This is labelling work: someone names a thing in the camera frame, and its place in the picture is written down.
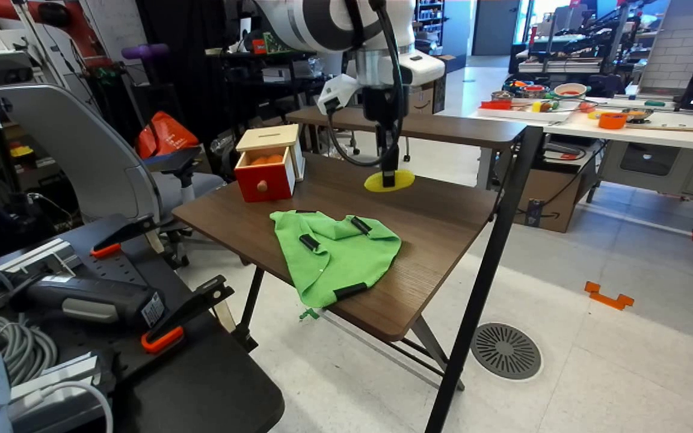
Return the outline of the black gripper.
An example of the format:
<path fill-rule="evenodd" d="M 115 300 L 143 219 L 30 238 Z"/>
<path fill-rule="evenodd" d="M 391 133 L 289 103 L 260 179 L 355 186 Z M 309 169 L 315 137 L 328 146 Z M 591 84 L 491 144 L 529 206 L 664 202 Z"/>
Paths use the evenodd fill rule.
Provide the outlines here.
<path fill-rule="evenodd" d="M 410 110 L 408 96 L 410 96 L 410 90 L 405 84 L 367 87 L 362 92 L 363 116 L 373 121 L 385 137 L 385 142 L 381 144 L 382 151 L 398 151 L 402 123 Z M 398 186 L 398 157 L 382 157 L 381 179 L 382 179 L 382 187 Z"/>

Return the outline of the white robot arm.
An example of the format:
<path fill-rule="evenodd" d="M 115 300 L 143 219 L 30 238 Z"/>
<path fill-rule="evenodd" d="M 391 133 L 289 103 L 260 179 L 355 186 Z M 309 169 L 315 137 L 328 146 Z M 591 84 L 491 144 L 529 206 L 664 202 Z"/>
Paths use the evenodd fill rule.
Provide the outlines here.
<path fill-rule="evenodd" d="M 363 117 L 376 126 L 378 157 L 340 157 L 368 167 L 363 187 L 373 193 L 405 190 L 414 173 L 400 167 L 400 134 L 410 114 L 410 90 L 446 74 L 446 63 L 417 48 L 417 0 L 254 0 L 272 34 L 291 50 L 350 54 L 355 74 L 326 81 L 317 110 L 336 126 L 336 114 L 362 96 Z"/>

